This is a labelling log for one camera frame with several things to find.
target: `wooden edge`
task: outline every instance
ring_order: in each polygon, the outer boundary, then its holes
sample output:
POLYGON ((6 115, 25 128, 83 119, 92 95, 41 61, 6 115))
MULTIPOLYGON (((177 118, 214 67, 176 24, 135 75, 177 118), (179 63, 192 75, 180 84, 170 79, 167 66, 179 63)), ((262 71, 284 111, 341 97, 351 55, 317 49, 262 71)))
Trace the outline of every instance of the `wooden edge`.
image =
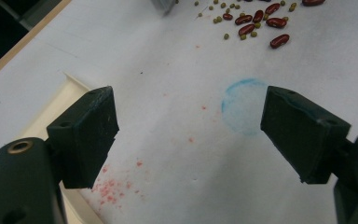
POLYGON ((0 71, 22 48, 25 47, 25 45, 27 45, 49 22, 51 22, 54 17, 56 17, 69 4, 69 2, 71 2, 71 0, 61 0, 61 2, 53 8, 45 18, 42 19, 42 21, 40 21, 30 32, 28 32, 27 35, 25 35, 25 37, 23 37, 0 59, 0 71))

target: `red kidney bean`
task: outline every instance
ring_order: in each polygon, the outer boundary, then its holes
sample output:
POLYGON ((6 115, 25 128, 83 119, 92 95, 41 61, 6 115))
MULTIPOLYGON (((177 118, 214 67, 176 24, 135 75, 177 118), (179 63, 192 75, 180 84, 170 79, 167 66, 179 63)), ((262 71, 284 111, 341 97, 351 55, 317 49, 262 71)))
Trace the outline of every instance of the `red kidney bean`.
POLYGON ((319 6, 324 3, 324 0, 303 0, 304 7, 319 6))
POLYGON ((287 21, 281 18, 271 18, 266 20, 266 24, 275 28, 283 28, 286 25, 287 21))
POLYGON ((261 22, 261 20, 263 20, 263 17, 264 17, 264 12, 263 12, 263 10, 257 10, 257 12, 256 12, 255 15, 254 15, 253 22, 254 22, 254 23, 261 22))
POLYGON ((235 20, 235 24, 237 24, 237 25, 244 24, 244 23, 246 23, 246 22, 251 21, 252 18, 253 18, 253 16, 251 16, 251 15, 245 15, 245 16, 238 17, 238 18, 235 20))
POLYGON ((254 24, 245 25, 244 27, 240 28, 240 30, 238 31, 238 35, 241 36, 241 35, 250 34, 254 29, 255 29, 254 24))
POLYGON ((271 42, 269 42, 269 45, 273 49, 277 49, 278 47, 286 44, 287 41, 289 41, 289 38, 290 38, 290 35, 280 35, 280 36, 276 37, 275 39, 271 40, 271 42))
POLYGON ((232 20, 232 15, 225 13, 223 14, 223 19, 225 19, 226 21, 231 21, 232 20))
POLYGON ((281 6, 281 4, 279 4, 279 3, 272 4, 271 6, 266 8, 266 14, 271 15, 272 13, 276 12, 280 6, 281 6))

